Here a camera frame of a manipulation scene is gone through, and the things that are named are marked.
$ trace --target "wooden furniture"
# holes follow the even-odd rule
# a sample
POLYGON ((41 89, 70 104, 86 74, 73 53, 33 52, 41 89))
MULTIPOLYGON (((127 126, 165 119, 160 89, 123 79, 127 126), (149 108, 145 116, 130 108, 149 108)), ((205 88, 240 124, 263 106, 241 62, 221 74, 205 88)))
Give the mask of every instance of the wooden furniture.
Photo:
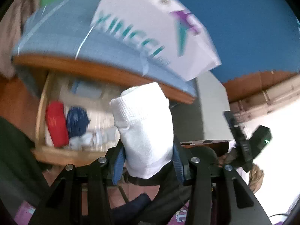
MULTIPOLYGON (((87 77, 93 80, 114 83, 125 86, 141 86, 153 82, 154 80, 142 77, 134 73, 104 64, 93 63, 72 58, 55 56, 45 56, 37 54, 22 54, 13 57, 13 63, 36 68, 48 69, 49 71, 59 71, 77 76, 87 77)), ((194 97, 164 83, 158 82, 167 98, 181 103, 192 104, 194 97)))
MULTIPOLYGON (((13 63, 16 65, 29 66, 31 72, 34 72, 32 75, 35 77, 38 87, 40 89, 43 88, 36 121, 35 149, 32 150, 32 152, 38 161, 61 166, 70 163, 75 166, 88 165, 98 157, 104 156, 105 153, 97 151, 71 151, 46 146, 45 111, 51 99, 50 96, 53 91, 53 84, 55 83, 54 74, 51 72, 76 75, 95 81, 124 86, 125 88, 153 82, 153 80, 149 78, 103 64, 56 56, 23 54, 18 57, 13 57, 13 63)), ((191 104, 195 99, 193 96, 166 84, 159 82, 159 85, 166 97, 170 100, 191 104)))

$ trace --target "red cloth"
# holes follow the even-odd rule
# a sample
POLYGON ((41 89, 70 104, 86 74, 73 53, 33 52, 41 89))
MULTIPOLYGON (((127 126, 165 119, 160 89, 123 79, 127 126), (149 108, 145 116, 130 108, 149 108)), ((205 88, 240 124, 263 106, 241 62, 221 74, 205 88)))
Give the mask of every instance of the red cloth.
POLYGON ((69 135, 63 103, 52 101, 46 108, 45 117, 54 147, 67 146, 69 144, 69 135))

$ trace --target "white bag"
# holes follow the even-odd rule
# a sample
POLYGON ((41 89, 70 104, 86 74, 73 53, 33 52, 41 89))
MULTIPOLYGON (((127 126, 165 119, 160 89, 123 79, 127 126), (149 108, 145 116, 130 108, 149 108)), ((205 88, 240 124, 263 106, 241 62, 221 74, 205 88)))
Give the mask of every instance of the white bag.
POLYGON ((221 64, 206 28, 178 0, 101 0, 91 25, 186 81, 221 64))

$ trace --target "cable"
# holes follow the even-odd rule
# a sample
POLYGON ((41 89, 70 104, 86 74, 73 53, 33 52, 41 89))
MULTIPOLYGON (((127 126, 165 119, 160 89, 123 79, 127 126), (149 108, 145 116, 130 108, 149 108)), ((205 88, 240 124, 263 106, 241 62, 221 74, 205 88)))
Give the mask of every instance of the cable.
POLYGON ((278 213, 278 214, 269 216, 269 218, 274 217, 274 216, 286 216, 286 217, 288 217, 289 215, 288 214, 284 214, 284 213, 278 213))

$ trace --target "white cloth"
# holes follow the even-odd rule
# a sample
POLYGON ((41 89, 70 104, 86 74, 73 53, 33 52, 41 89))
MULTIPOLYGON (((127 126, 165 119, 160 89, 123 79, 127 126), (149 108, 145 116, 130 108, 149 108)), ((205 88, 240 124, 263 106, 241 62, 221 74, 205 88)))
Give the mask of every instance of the white cloth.
POLYGON ((117 128, 112 126, 107 129, 88 130, 82 136, 72 137, 69 139, 69 146, 72 150, 77 151, 84 147, 95 147, 114 141, 116 138, 117 128))
POLYGON ((125 90, 110 105, 125 147, 128 173, 152 177, 173 155, 169 100, 155 82, 125 90))

